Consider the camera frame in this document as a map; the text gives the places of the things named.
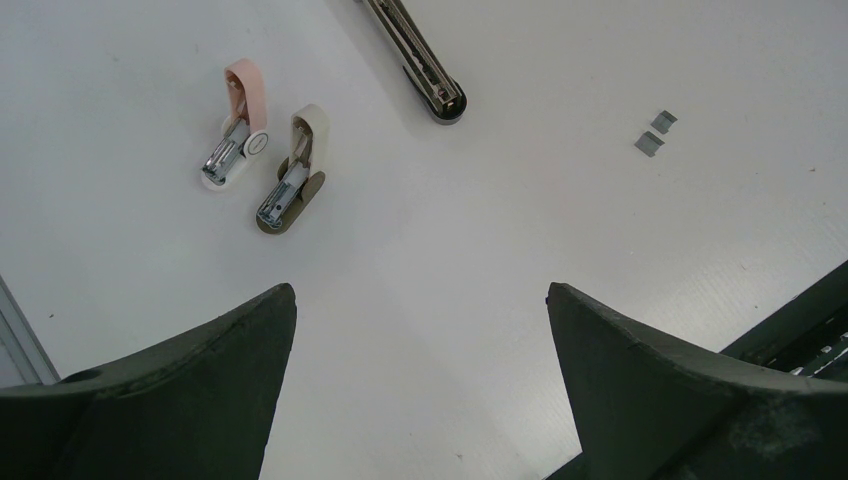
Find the staple strip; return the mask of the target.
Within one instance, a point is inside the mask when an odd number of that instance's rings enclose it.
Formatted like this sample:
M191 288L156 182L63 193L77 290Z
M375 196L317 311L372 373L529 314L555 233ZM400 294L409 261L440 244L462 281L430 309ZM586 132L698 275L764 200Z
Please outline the staple strip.
M660 134L666 135L669 133L671 126L677 120L678 118L671 112L669 112L668 110L663 110L651 122L651 127Z
M660 137L651 131L645 131L636 140L634 146L647 157L653 158L664 144L665 142Z

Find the small pink white stapler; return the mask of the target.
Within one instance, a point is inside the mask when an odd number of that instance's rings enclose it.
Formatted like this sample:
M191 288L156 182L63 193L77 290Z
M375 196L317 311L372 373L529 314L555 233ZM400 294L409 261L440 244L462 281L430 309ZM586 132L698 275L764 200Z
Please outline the small pink white stapler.
M269 144L268 107L264 77L250 59L224 69L229 115L222 138L201 167L201 181L220 192L234 185L262 157Z

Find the small beige stapler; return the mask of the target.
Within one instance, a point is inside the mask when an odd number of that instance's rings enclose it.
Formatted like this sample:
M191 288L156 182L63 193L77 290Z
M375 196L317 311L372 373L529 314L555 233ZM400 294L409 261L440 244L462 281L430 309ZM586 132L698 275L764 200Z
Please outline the small beige stapler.
M271 235L288 231L326 180L323 164L330 121L325 111L309 104L292 115L290 127L289 156L279 166L277 184L255 215L259 229Z

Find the grey black long stapler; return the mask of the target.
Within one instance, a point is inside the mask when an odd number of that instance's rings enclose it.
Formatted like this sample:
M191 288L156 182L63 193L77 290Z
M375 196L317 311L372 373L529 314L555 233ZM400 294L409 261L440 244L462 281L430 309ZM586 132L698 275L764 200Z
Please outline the grey black long stapler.
M468 97L434 54L402 1L362 4L396 51L402 69L437 123L453 125L465 113Z

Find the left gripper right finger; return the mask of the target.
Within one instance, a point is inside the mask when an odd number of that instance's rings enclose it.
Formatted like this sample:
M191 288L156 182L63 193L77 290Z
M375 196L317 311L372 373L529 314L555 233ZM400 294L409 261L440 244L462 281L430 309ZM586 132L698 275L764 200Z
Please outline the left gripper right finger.
M756 366L550 286L581 451L567 479L843 479L847 386Z

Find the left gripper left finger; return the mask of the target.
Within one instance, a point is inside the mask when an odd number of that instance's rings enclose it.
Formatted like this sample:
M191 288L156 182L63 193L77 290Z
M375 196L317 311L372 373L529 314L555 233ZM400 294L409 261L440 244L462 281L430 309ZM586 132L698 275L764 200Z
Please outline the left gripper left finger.
M1 392L5 479L255 479L292 350L295 292L52 385Z

